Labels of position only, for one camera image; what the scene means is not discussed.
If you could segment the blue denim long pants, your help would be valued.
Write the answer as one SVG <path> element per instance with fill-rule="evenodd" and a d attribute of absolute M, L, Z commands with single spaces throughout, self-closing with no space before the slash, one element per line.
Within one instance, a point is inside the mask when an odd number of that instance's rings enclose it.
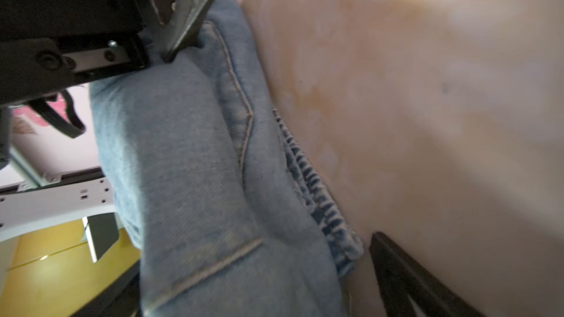
<path fill-rule="evenodd" d="M 144 316 L 345 316 L 364 245 L 273 106 L 237 0 L 197 43 L 90 84 L 101 169 L 140 250 Z"/>

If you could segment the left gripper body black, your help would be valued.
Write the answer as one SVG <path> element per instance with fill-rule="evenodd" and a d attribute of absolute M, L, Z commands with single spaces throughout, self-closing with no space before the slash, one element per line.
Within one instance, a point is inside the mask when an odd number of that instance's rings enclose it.
<path fill-rule="evenodd" d="M 144 29 L 165 26 L 174 0 L 1 0 L 1 104 L 142 70 Z"/>

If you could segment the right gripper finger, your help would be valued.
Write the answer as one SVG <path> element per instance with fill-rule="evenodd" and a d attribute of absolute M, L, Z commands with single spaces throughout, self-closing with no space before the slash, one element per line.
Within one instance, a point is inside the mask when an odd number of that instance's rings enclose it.
<path fill-rule="evenodd" d="M 482 316 L 383 232 L 375 232 L 370 255 L 387 316 Z"/>

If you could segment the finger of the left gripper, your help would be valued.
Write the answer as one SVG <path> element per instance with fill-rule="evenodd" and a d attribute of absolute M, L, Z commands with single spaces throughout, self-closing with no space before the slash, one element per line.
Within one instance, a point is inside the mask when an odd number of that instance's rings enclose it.
<path fill-rule="evenodd" d="M 194 45 L 214 0 L 176 0 L 167 26 L 160 34 L 160 57 L 171 63 L 179 51 Z"/>

